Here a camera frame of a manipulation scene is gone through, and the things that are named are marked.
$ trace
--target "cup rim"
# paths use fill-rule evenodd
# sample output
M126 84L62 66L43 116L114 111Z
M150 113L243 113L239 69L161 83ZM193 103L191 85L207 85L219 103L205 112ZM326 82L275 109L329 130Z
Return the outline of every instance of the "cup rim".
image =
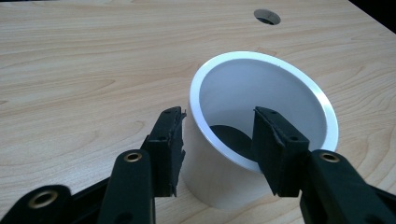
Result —
M225 156L230 161L236 163L239 166L242 166L250 171L261 173L259 164L255 161L251 161L223 144L216 135L212 132L209 125L206 123L204 114L202 112L202 108L200 105L200 89L202 83L209 72L214 69L216 66L226 63L232 60L241 60L241 59L249 59L262 61L265 63L270 63L280 68L288 71L295 77L297 77L301 82L308 87L309 90L316 96L318 102L321 105L322 111L324 113L325 122L326 122L326 137L321 148L318 149L326 149L330 151L335 151L338 143L338 123L337 118L335 116L335 112L332 108L332 105L322 91L322 89L304 72L295 66L287 63L281 59L273 57L271 55L254 52L254 51L232 51L220 54L218 56L213 57L206 63L204 63L195 73L194 78L191 82L190 88L190 108L191 115L195 120L199 130L206 138L207 141L210 142L211 146L213 146L219 153Z

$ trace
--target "wood grain surface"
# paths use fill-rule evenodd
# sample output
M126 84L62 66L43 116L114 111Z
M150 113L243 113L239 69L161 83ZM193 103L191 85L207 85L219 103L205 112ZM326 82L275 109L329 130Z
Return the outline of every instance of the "wood grain surface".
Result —
M257 21L268 8L279 25ZM0 3L0 217L32 189L76 193L139 148L161 111L187 107L195 71L228 51L300 68L335 109L347 157L396 194L396 35L347 0ZM304 223L298 199L236 211L157 199L158 223Z

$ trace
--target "white plastic cup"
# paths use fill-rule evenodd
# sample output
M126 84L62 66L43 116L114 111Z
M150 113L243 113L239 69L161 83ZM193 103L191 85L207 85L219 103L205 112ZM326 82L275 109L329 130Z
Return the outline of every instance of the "white plastic cup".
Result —
M237 209L271 190L259 165L224 145L212 125L253 133L255 106L278 111L310 140L310 150L335 151L338 124L320 87L278 58L248 51L224 53L196 72L184 127L181 175L190 192L218 209Z

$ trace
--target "cup opening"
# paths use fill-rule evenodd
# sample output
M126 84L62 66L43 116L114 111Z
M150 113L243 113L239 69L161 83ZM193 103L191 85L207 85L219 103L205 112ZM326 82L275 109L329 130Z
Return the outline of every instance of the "cup opening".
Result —
M232 52L208 61L191 83L190 103L206 139L221 154L249 170L259 172L257 162L232 150L212 129L228 126L251 139L255 106L281 113L310 140L310 150L335 150L338 128L324 93L303 72L272 56ZM329 133L330 148L323 148L330 142Z

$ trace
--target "wooden table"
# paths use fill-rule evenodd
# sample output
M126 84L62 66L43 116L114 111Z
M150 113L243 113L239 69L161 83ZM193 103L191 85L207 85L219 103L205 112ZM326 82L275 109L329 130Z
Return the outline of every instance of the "wooden table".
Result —
M281 18L259 22L258 8ZM396 194L396 35L347 0L0 3L0 217L22 195L76 193L139 148L161 111L186 108L195 71L235 50L270 54L314 79L335 109L344 155ZM158 223L303 223L298 199L211 208L180 179Z

